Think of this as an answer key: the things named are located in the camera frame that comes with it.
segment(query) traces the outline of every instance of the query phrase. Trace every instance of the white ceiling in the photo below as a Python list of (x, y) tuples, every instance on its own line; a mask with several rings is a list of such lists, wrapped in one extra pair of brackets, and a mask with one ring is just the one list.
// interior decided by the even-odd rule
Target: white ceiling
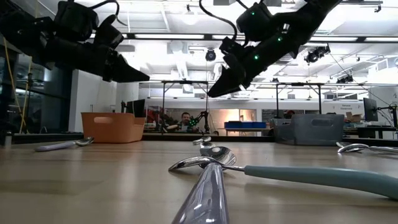
[[(13, 0), (26, 11), (35, 14), (35, 0)], [(92, 6), (101, 2), (100, 0), (76, 0), (77, 3), (85, 6)], [(130, 30), (121, 24), (114, 23), (114, 26), (122, 32), (156, 32), (156, 33), (196, 33), (196, 34), (230, 34), (232, 28), (224, 22), (211, 18), (198, 8), (197, 0), (174, 0), (174, 1), (123, 1), (119, 18), (125, 23), (130, 24)], [(232, 21), (244, 11), (238, 4), (230, 6), (212, 6), (213, 0), (203, 0), (203, 5), (217, 16), (221, 16)], [(243, 0), (246, 5), (251, 5), (254, 0)], [(58, 0), (40, 0), (37, 12), (39, 16), (52, 16), (50, 12), (57, 11)], [(195, 14), (187, 14), (186, 4)], [(327, 19), (318, 30), (321, 34), (333, 35), (397, 35), (398, 34), (398, 1), (384, 0), (382, 10), (374, 12), (376, 7), (363, 6), (338, 6), (330, 12)], [(107, 4), (96, 9), (100, 20), (114, 13), (114, 4)], [(279, 11), (294, 11), (286, 7), (275, 8), (273, 13)], [(125, 40), (123, 44), (131, 44), (136, 47), (134, 59), (139, 61), (143, 71), (149, 74), (170, 73), (176, 69), (175, 58), (167, 55), (167, 41), (149, 40)], [(217, 41), (191, 41), (188, 45), (197, 45), (207, 48), (217, 49), (220, 42)], [(331, 53), (343, 68), (350, 68), (378, 55), (398, 54), (398, 45), (395, 44), (331, 44)], [(217, 53), (216, 62), (222, 62), (222, 54)], [(360, 62), (356, 62), (356, 57), (361, 57)], [(189, 70), (211, 70), (213, 71), (214, 62), (208, 63), (205, 60), (205, 53), (195, 52), (193, 55), (186, 55), (187, 68)], [(340, 66), (327, 56), (317, 63), (310, 66), (303, 63), (303, 55), (291, 61), (290, 66), (273, 65), (268, 72), (261, 74), (261, 77), (271, 79), (274, 74), (283, 71), (291, 76), (331, 76), (341, 72)], [(367, 70), (361, 68), (355, 70), (354, 75), (366, 75)]]

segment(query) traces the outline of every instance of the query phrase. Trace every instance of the wooden table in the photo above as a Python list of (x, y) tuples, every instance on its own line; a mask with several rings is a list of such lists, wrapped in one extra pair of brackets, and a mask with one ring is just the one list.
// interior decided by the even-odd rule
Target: wooden table
[(218, 128), (217, 130), (225, 130), (226, 135), (228, 136), (228, 132), (230, 131), (238, 131), (238, 132), (255, 132), (257, 136), (257, 132), (270, 130), (270, 128)]
[[(398, 177), (398, 157), (385, 154), (340, 157), (336, 147), (222, 145), (235, 152), (239, 166), (346, 167)], [(0, 149), (2, 224), (170, 223), (202, 171), (167, 171), (174, 162), (198, 155), (191, 142), (92, 144), (34, 153), (36, 146)], [(231, 224), (397, 223), (398, 202), (366, 192), (260, 179), (231, 170), (224, 182)]]

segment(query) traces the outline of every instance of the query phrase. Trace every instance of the orange basket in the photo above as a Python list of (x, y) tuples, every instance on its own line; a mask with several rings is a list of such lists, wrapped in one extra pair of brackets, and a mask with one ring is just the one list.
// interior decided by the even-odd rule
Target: orange basket
[(140, 141), (145, 118), (131, 113), (82, 113), (85, 138), (94, 137), (95, 143), (129, 143)]

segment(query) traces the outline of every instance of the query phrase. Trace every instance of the ceiling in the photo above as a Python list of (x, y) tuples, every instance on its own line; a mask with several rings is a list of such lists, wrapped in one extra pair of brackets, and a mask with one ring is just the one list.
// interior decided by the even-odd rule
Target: ceiling
[[(58, 0), (13, 0), (23, 9), (38, 16), (54, 16)], [(99, 0), (76, 0), (85, 6), (92, 6)], [(246, 5), (255, 1), (243, 0)], [(318, 30), (318, 34), (330, 35), (397, 35), (398, 34), (398, 1), (383, 0), (382, 10), (375, 13), (376, 6), (337, 6), (330, 12)], [(202, 13), (198, 0), (119, 0), (119, 19), (129, 24), (123, 26), (117, 22), (113, 25), (121, 32), (133, 33), (173, 33), (173, 34), (230, 34), (232, 28), (221, 21)], [(187, 4), (191, 12), (187, 13)], [(203, 0), (203, 5), (213, 14), (231, 21), (244, 12), (238, 3), (230, 6), (213, 6), (213, 0)], [(107, 4), (97, 8), (96, 12), (102, 21), (116, 10), (115, 4)], [(295, 11), (294, 5), (287, 7), (272, 7), (271, 12)], [(176, 60), (184, 60), (187, 70), (213, 71), (217, 63), (222, 63), (222, 54), (217, 49), (220, 41), (185, 41), (188, 46), (204, 47), (204, 50), (188, 51), (183, 57), (167, 54), (166, 40), (125, 40), (123, 45), (134, 45), (135, 52), (127, 61), (143, 72), (156, 76), (171, 74), (177, 69)], [(290, 82), (304, 78), (338, 77), (343, 69), (348, 69), (355, 77), (365, 77), (368, 68), (385, 59), (398, 55), (396, 44), (330, 44), (331, 55), (318, 62), (307, 65), (303, 58), (308, 50), (314, 47), (303, 47), (297, 59), (287, 57), (283, 64), (272, 65), (266, 72), (260, 74), (257, 82), (269, 82), (273, 76), (288, 79)], [(206, 49), (216, 49), (217, 59), (206, 62)]]

